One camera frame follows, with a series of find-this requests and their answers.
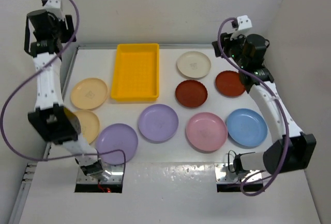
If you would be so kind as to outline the orange-red plate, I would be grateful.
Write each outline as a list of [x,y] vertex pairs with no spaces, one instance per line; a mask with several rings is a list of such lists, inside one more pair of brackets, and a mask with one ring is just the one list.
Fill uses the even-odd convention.
[[238,97],[245,92],[239,73],[235,71],[222,71],[215,78],[215,86],[219,93],[227,97]]

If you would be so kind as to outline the cream white plate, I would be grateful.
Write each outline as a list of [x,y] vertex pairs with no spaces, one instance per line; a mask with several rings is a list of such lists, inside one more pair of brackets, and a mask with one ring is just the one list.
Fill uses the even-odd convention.
[[192,79],[200,79],[208,75],[211,61],[208,56],[198,51],[183,53],[176,62],[179,72]]

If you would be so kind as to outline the dark red plate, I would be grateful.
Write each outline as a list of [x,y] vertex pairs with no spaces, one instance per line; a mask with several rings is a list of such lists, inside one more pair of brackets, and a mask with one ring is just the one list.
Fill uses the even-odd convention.
[[177,101],[186,108],[198,108],[208,97],[206,87],[196,80],[185,80],[175,90]]

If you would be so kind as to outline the pale yellow plate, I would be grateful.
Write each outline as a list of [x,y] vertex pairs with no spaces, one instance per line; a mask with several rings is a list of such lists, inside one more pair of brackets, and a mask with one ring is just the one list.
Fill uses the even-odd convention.
[[86,78],[78,82],[70,94],[71,103],[78,109],[92,110],[108,98],[109,87],[99,78]]
[[100,131],[100,121],[98,116],[89,110],[79,110],[76,112],[65,110],[65,114],[69,119],[69,123],[74,128],[66,140],[72,141],[78,139],[78,135],[74,131],[77,122],[79,121],[81,134],[86,139],[88,144],[92,144],[98,137]]

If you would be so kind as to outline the blue plate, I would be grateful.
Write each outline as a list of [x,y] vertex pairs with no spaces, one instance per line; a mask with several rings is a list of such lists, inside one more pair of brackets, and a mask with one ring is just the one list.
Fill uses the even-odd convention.
[[234,110],[226,120],[230,137],[239,145],[257,147],[261,145],[268,132],[264,118],[251,109]]

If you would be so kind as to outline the pink plate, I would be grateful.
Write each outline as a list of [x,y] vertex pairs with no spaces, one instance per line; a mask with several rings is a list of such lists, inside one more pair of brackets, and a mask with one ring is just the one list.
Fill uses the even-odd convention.
[[219,116],[210,112],[200,112],[187,122],[186,136],[195,149],[211,153],[225,144],[228,130]]

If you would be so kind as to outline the purple plate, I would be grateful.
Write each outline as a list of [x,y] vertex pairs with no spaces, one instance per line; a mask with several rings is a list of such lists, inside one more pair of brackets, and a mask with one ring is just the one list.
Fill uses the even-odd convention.
[[133,128],[126,124],[117,123],[106,127],[99,135],[96,150],[101,154],[113,150],[122,150],[128,162],[138,147],[138,136]]
[[140,133],[152,143],[163,143],[178,129],[177,113],[168,105],[153,104],[145,108],[138,118]]

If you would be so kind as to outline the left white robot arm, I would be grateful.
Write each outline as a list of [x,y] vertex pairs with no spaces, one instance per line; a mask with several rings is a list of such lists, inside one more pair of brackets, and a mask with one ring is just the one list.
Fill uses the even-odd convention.
[[74,155],[84,175],[97,178],[103,173],[97,151],[83,137],[78,117],[63,104],[59,52],[73,32],[72,26],[66,27],[65,21],[45,9],[27,14],[24,50],[39,72],[35,109],[28,114],[28,120],[44,141]]

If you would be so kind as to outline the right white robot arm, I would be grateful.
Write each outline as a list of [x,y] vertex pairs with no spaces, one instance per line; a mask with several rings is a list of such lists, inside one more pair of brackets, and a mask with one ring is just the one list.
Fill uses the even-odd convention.
[[257,34],[231,39],[231,34],[222,33],[212,45],[216,57],[232,58],[239,68],[240,82],[261,111],[273,142],[263,153],[236,155],[234,173],[306,169],[317,142],[314,135],[305,134],[296,124],[278,95],[274,77],[264,65],[269,40]]

